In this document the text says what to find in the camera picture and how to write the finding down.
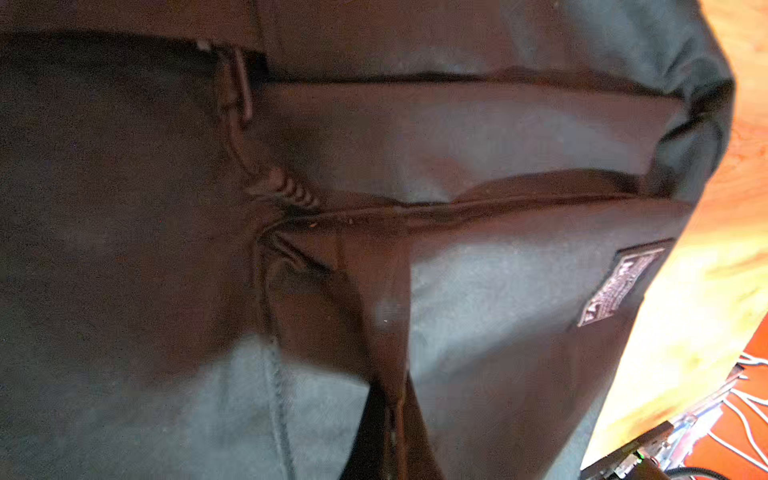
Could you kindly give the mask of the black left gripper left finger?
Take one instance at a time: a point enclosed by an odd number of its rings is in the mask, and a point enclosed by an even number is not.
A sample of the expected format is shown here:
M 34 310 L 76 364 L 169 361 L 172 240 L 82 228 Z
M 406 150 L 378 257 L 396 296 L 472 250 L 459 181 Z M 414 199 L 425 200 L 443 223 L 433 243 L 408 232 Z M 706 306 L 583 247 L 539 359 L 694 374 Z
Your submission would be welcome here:
M 378 382 L 371 384 L 341 480 L 380 480 L 388 474 L 389 408 Z

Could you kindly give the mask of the black student backpack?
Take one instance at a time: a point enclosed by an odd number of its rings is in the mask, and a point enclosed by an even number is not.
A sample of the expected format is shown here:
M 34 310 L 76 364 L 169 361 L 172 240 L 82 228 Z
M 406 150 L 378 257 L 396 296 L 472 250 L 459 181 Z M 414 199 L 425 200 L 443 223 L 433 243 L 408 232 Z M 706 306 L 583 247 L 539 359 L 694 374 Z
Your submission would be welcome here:
M 5 1 L 1 475 L 576 479 L 727 148 L 696 1 Z

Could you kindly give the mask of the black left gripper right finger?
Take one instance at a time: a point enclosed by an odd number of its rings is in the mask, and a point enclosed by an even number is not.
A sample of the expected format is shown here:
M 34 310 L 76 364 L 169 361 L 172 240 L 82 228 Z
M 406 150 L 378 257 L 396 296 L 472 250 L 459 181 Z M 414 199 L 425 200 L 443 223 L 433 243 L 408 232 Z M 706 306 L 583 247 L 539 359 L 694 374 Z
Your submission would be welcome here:
M 444 475 L 430 445 L 411 377 L 408 377 L 405 386 L 401 413 L 403 441 L 400 443 L 400 457 L 405 465 L 401 479 L 443 480 Z

